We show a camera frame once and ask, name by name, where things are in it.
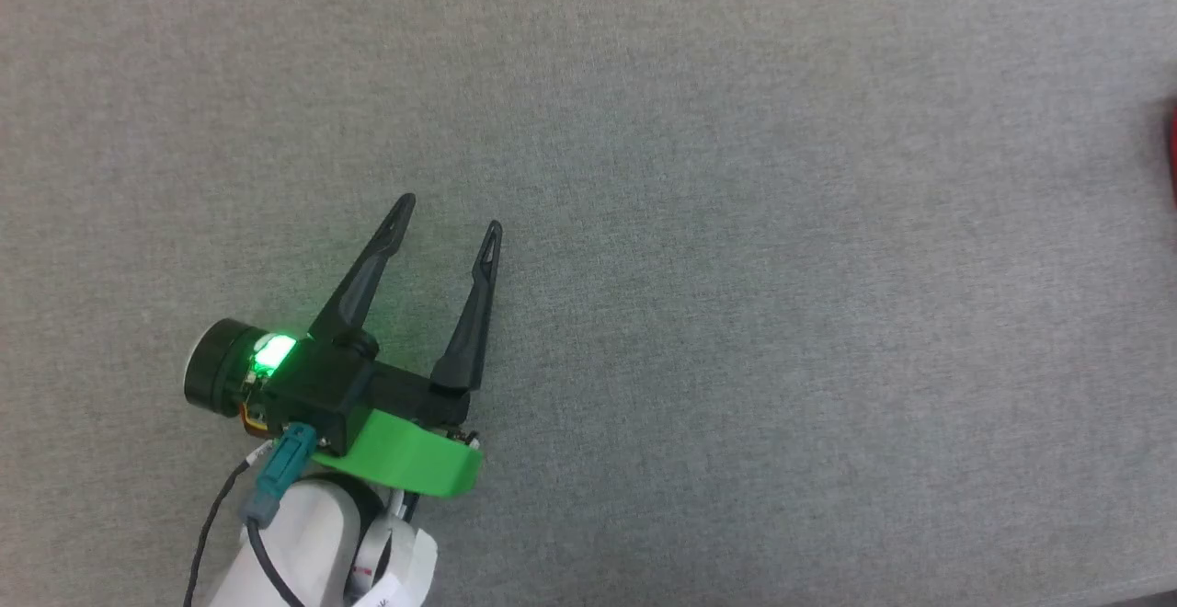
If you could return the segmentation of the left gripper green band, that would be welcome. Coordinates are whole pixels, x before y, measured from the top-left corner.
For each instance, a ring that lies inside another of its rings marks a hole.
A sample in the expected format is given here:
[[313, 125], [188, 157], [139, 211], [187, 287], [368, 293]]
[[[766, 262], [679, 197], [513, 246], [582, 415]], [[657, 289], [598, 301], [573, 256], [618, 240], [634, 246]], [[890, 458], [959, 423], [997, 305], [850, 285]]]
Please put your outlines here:
[[[375, 359], [379, 346], [364, 329], [383, 272], [395, 256], [415, 211], [417, 196], [404, 193], [383, 216], [350, 271], [308, 327], [307, 351], [321, 362], [339, 356]], [[470, 491], [483, 467], [463, 423], [468, 394], [483, 388], [497, 265], [503, 226], [488, 222], [476, 251], [472, 285], [452, 338], [428, 376], [378, 362], [367, 386], [371, 414], [344, 456], [313, 452], [320, 467], [367, 483], [424, 496], [454, 498]], [[277, 439], [260, 402], [262, 385], [290, 355], [291, 338], [237, 319], [220, 319], [198, 339], [184, 371], [186, 401], [219, 416], [234, 418], [252, 438]]]

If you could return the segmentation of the white paper label tag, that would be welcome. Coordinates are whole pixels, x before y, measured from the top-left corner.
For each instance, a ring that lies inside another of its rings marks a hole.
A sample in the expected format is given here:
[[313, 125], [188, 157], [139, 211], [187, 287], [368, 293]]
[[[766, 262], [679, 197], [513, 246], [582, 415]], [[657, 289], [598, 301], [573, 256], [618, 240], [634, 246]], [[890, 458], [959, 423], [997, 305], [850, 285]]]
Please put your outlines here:
[[406, 586], [395, 575], [383, 575], [352, 607], [415, 607]]

